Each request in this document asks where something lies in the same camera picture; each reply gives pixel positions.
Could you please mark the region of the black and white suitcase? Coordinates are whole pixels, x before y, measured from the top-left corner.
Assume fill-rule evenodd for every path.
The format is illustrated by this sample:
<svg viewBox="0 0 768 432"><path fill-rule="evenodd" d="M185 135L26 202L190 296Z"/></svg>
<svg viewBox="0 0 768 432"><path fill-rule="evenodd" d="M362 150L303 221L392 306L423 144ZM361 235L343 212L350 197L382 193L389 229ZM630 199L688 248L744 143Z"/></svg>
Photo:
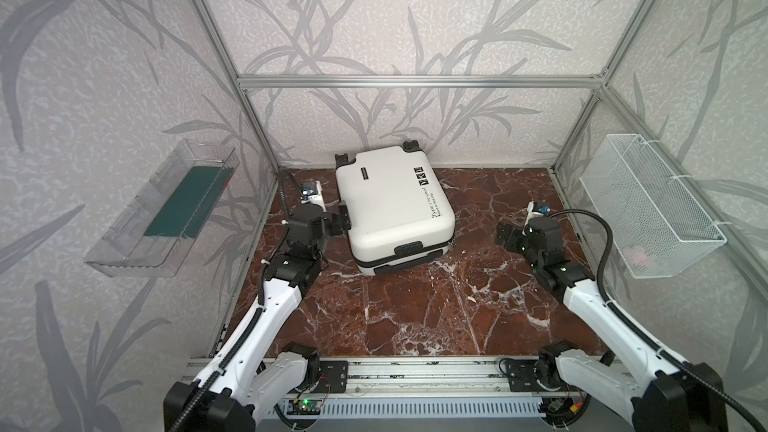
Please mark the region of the black and white suitcase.
<svg viewBox="0 0 768 432"><path fill-rule="evenodd" d="M384 275L443 256L454 210L416 140L335 156L339 210L360 272Z"/></svg>

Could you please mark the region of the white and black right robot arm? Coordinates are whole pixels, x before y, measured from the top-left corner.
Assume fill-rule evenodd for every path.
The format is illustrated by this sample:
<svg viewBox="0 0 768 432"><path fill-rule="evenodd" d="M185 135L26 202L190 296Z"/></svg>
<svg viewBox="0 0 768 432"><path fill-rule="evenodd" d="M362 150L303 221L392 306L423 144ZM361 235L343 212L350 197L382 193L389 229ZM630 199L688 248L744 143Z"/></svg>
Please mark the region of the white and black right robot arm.
<svg viewBox="0 0 768 432"><path fill-rule="evenodd" d="M668 350L608 298L595 274L567 258L554 215L534 212L522 226L502 221L495 242L521 255L539 285L579 317L625 368L614 369L563 341L540 351L542 386L574 386L636 431L727 430L719 375Z"/></svg>

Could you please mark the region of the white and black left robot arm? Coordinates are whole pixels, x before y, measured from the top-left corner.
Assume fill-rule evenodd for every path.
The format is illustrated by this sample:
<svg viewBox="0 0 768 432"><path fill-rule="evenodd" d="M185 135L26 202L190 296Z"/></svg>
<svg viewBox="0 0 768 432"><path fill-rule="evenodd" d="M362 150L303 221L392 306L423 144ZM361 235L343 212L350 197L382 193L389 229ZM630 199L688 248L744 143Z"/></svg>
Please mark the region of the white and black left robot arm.
<svg viewBox="0 0 768 432"><path fill-rule="evenodd" d="M262 272L260 292L219 353L189 383L175 383L163 401L168 431L253 431L290 391L317 380L314 348L293 345L262 364L284 323L320 275L332 216L320 199L299 205L285 222L283 253Z"/></svg>

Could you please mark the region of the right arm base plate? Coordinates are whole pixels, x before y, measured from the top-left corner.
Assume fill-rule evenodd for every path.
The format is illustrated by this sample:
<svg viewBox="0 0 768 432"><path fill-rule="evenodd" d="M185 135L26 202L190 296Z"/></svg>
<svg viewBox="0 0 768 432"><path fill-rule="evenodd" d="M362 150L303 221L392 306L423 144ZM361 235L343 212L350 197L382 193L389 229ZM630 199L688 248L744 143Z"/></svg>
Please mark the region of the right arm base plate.
<svg viewBox="0 0 768 432"><path fill-rule="evenodd" d="M514 359L504 357L499 360L498 367L506 378L511 392L559 392L561 387L551 387L543 383L536 372L536 360Z"/></svg>

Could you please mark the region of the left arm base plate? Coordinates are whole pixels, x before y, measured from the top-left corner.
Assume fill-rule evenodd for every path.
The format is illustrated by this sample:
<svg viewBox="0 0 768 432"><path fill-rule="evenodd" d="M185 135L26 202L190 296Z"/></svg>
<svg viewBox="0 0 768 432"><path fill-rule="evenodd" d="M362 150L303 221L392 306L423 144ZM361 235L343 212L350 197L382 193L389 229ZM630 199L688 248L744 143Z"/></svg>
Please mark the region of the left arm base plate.
<svg viewBox="0 0 768 432"><path fill-rule="evenodd" d="M347 388L349 362L347 360L312 360L308 363L299 392L340 394Z"/></svg>

